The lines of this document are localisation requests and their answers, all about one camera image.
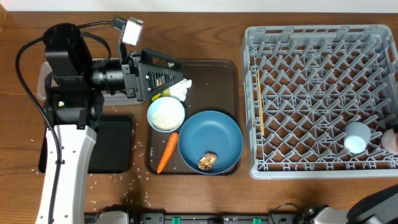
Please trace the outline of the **pink cup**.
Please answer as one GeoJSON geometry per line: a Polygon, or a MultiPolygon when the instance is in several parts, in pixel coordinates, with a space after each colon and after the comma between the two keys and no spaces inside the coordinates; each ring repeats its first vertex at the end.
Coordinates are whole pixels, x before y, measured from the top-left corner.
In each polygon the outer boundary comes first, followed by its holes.
{"type": "Polygon", "coordinates": [[[389,129],[383,134],[381,143],[387,152],[398,154],[397,133],[393,129],[389,129]]]}

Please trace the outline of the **light blue cup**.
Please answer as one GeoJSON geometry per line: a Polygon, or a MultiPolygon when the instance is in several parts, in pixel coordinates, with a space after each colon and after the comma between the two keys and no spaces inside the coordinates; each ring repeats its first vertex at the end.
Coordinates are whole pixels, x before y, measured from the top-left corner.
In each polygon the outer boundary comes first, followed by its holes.
{"type": "Polygon", "coordinates": [[[353,154],[363,152],[371,138],[371,129],[364,123],[353,122],[345,127],[344,147],[353,154]]]}

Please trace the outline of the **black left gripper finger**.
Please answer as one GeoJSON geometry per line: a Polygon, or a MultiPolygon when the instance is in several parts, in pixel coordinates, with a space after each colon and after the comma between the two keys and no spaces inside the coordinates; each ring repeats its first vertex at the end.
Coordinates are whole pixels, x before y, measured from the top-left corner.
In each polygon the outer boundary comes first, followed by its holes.
{"type": "Polygon", "coordinates": [[[147,48],[142,49],[141,61],[149,65],[169,69],[181,69],[183,67],[181,60],[147,48]]]}
{"type": "Polygon", "coordinates": [[[183,73],[169,68],[146,65],[138,66],[142,101],[150,101],[155,95],[183,80],[183,73]]]}

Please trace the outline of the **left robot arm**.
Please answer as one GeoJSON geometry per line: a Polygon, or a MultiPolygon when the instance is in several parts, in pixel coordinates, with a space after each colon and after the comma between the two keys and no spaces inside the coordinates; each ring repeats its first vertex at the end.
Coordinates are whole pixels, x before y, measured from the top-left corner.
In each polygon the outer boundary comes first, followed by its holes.
{"type": "Polygon", "coordinates": [[[137,101],[183,79],[182,62],[151,49],[127,52],[141,34],[141,21],[113,21],[121,33],[118,58],[93,59],[90,33],[70,23],[43,35],[52,69],[45,81],[47,163],[38,223],[83,223],[88,165],[100,125],[104,94],[121,92],[137,101]]]}

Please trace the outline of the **yellow snack wrapper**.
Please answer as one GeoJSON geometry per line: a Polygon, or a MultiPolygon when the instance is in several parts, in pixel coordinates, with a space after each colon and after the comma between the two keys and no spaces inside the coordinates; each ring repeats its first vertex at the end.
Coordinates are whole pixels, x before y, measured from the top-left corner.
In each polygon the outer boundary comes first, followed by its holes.
{"type": "Polygon", "coordinates": [[[169,68],[158,68],[154,72],[150,72],[151,87],[152,87],[152,101],[161,97],[169,96],[169,88],[173,85],[174,75],[173,70],[169,68]]]}

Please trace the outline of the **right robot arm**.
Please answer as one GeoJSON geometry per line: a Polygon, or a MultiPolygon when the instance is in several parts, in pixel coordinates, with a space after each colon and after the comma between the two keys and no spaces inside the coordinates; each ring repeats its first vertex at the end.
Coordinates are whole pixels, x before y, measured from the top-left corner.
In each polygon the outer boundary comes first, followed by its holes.
{"type": "Polygon", "coordinates": [[[397,223],[397,186],[371,194],[349,210],[328,205],[313,207],[295,218],[304,224],[384,224],[397,223]]]}

